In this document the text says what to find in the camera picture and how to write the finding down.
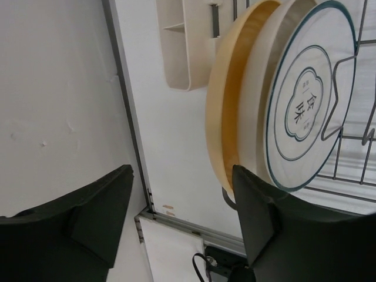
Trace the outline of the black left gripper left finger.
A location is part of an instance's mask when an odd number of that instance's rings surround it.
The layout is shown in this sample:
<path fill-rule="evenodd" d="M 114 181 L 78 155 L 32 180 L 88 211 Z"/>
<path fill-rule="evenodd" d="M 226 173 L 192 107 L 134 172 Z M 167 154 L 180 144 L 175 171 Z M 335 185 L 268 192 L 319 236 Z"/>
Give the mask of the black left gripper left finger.
<path fill-rule="evenodd" d="M 1 280 L 106 281 L 133 179 L 125 164 L 55 200 L 1 217 Z"/>

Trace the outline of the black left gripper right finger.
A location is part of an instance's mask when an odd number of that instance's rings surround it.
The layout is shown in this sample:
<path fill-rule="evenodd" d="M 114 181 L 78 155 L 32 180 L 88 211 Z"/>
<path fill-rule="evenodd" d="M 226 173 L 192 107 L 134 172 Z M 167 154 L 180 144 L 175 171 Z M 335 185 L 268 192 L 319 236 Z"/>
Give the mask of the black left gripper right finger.
<path fill-rule="evenodd" d="M 256 281 L 374 281 L 375 215 L 302 200 L 233 166 L 247 260 Z"/>

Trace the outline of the yellow plate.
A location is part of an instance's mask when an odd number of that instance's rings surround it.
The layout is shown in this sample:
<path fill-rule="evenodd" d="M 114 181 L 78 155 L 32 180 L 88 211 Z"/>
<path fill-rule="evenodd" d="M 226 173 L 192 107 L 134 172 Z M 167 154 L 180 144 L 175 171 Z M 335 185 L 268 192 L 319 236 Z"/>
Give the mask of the yellow plate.
<path fill-rule="evenodd" d="M 280 1 L 258 1 L 247 8 L 220 41 L 206 95 L 206 145 L 222 188 L 233 194 L 232 167 L 239 163 L 238 110 L 244 70 L 252 47 Z"/>

